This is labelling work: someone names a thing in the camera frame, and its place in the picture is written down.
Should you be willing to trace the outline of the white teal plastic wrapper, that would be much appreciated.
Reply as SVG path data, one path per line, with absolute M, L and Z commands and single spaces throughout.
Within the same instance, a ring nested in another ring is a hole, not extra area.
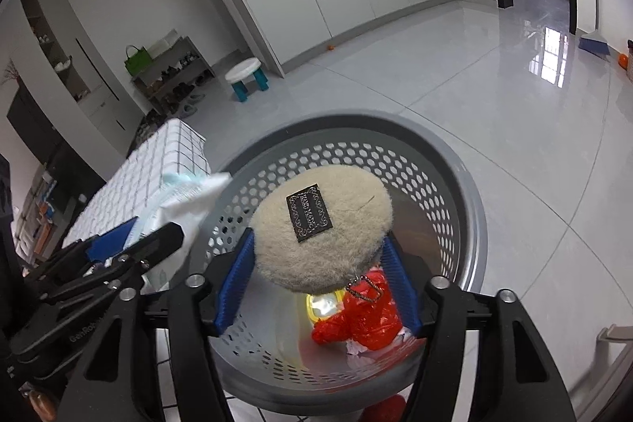
M 143 274 L 143 295 L 169 288 L 176 272 L 186 261 L 199 229 L 232 176 L 228 172 L 193 176 L 169 172 L 162 176 L 160 191 L 152 196 L 140 212 L 125 241 L 125 249 L 154 233 L 167 223 L 178 224 L 184 240 L 176 252 L 170 254 Z

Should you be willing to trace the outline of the beige fluffy round pouch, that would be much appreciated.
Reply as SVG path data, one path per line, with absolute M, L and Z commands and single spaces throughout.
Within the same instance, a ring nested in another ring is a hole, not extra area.
M 254 211 L 255 266 L 292 292 L 347 288 L 378 266 L 393 220 L 392 198 L 371 172 L 350 165 L 306 170 Z

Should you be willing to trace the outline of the red crumpled plastic bag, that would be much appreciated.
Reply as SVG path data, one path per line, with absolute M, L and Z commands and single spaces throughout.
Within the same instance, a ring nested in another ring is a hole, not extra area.
M 313 326 L 318 345 L 354 343 L 366 351 L 378 351 L 393 343 L 404 325 L 384 272 L 371 269 L 342 297 L 342 309 Z

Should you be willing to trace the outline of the red object at bottom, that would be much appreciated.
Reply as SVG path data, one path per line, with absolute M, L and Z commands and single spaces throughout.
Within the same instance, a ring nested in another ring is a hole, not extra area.
M 406 405 L 407 401 L 402 395 L 393 395 L 382 402 L 365 408 L 359 416 L 358 422 L 399 422 Z

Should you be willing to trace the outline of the white black-grid tablecloth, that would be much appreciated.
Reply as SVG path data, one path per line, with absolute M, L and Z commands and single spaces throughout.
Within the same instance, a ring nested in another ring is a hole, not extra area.
M 125 159 L 88 201 L 65 237 L 66 244 L 107 233 L 137 218 L 157 194 L 163 174 L 218 174 L 205 154 L 207 139 L 187 122 L 172 119 L 162 125 Z

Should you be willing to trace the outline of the yellow-rimmed square lid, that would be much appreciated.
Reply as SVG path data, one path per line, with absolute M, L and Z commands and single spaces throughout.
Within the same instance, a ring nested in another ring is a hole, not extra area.
M 306 310 L 309 320 L 316 324 L 320 320 L 330 318 L 343 309 L 343 290 L 336 290 L 324 295 L 306 295 Z

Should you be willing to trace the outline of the grey shoe rack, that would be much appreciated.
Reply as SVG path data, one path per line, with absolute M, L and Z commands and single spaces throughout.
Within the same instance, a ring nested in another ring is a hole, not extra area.
M 181 36 L 134 76 L 132 83 L 156 112 L 173 115 L 196 87 L 214 77 L 191 38 Z

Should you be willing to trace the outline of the green handbag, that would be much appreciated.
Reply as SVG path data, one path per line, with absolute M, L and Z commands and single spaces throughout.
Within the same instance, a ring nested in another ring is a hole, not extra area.
M 145 71 L 151 66 L 151 63 L 152 58 L 145 47 L 136 47 L 135 45 L 125 47 L 125 69 L 132 77 Z

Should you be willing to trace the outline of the white stool with teal legs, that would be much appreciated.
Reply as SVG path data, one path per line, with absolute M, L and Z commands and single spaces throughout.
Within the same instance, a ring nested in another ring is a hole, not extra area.
M 245 102 L 248 99 L 246 81 L 249 79 L 253 79 L 261 91 L 266 91 L 269 88 L 268 78 L 262 69 L 262 62 L 258 58 L 248 58 L 237 63 L 226 72 L 224 78 L 240 102 Z

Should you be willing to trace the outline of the orange toy near wall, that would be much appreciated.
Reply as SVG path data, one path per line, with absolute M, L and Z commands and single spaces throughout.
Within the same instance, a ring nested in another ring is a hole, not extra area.
M 618 64 L 621 66 L 621 68 L 624 68 L 626 70 L 627 64 L 629 64 L 629 57 L 624 53 L 620 53 L 618 57 Z

